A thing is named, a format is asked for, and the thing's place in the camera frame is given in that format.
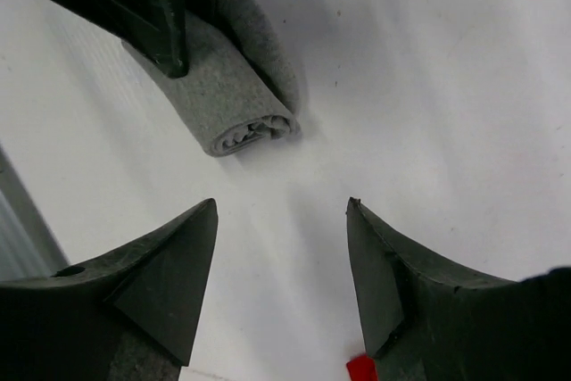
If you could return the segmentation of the grey sock with black stripes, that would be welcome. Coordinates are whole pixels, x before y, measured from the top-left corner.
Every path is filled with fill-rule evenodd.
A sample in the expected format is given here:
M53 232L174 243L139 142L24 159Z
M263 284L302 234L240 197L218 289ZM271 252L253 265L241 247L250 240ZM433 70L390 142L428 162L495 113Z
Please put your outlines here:
M183 78L166 77L134 47L124 48L208 155L296 135L299 86L268 16L254 0L218 0L218 17L220 28L186 16L190 57Z

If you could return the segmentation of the red sock with white print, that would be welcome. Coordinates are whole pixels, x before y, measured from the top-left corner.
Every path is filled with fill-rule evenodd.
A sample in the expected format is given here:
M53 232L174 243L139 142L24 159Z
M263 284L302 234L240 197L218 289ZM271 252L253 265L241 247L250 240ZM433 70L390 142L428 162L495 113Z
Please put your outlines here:
M345 367L351 381L377 381L375 362L367 354L353 357Z

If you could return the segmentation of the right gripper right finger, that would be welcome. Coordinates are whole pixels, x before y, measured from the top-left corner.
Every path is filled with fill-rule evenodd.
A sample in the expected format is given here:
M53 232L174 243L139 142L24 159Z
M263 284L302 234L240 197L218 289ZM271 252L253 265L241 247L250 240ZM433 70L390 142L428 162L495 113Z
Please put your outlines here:
M346 227L378 379L569 379L569 268L495 277L406 237L354 198Z

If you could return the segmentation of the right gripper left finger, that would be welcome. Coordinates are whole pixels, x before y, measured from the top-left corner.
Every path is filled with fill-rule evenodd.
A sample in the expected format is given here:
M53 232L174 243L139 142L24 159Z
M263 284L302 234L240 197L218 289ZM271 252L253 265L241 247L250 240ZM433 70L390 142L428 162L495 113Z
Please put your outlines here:
M198 203L50 277L1 284L4 380L176 380L189 364L218 229Z

